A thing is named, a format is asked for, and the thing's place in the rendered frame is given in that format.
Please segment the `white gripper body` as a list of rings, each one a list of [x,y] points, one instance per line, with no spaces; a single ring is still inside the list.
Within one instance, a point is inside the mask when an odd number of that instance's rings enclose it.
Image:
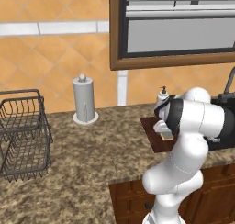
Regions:
[[[163,120],[159,120],[153,126],[153,130],[156,133],[162,133],[162,132],[166,132],[168,130],[168,127],[167,127],[166,123]]]

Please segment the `beige sponge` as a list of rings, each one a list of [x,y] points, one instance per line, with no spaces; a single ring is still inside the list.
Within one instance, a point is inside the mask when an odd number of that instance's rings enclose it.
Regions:
[[[161,132],[160,136],[162,138],[163,141],[168,141],[168,140],[173,140],[173,134],[172,132]]]

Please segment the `dark brown cutting board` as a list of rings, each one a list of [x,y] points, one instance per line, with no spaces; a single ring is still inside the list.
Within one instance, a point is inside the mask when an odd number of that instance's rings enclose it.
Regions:
[[[153,126],[158,120],[159,119],[156,117],[140,118],[141,125],[145,130],[152,150],[155,153],[171,151],[177,138],[174,137],[172,140],[163,140],[162,137],[153,130]]]

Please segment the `white soap dispenser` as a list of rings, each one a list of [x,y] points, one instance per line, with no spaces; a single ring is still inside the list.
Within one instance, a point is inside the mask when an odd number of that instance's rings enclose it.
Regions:
[[[164,99],[166,99],[168,97],[168,93],[166,91],[166,86],[163,86],[160,93],[157,95],[157,102],[161,102]]]

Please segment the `white paper towel holder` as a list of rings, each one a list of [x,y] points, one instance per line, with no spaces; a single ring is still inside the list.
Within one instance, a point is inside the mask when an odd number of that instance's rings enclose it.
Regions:
[[[73,79],[75,113],[73,121],[80,125],[90,125],[98,120],[95,111],[93,79],[81,73]]]

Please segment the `brown wooden drawer front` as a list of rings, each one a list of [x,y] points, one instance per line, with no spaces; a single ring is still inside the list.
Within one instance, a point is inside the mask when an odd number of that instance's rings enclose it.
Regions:
[[[145,202],[154,203],[154,195],[148,194],[141,180],[112,184],[109,186],[112,205],[117,224],[142,224],[151,211]]]

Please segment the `black sink tap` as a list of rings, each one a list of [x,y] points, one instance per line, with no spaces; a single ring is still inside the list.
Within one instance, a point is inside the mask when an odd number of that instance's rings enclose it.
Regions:
[[[229,89],[230,89],[230,86],[232,84],[234,75],[235,75],[235,66],[230,71],[229,79],[227,81],[227,84],[226,84],[226,87],[225,87],[225,90],[224,90],[224,94],[228,94],[229,93]]]

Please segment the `brown wooden cupboard door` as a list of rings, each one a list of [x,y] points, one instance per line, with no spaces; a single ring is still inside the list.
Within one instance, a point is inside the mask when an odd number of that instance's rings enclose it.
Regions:
[[[186,224],[230,224],[235,221],[235,163],[202,170],[203,186],[179,208]]]

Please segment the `brown framed window with blinds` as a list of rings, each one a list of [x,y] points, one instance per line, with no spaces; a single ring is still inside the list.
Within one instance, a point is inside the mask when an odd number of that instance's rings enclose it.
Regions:
[[[235,0],[109,0],[113,71],[235,62]]]

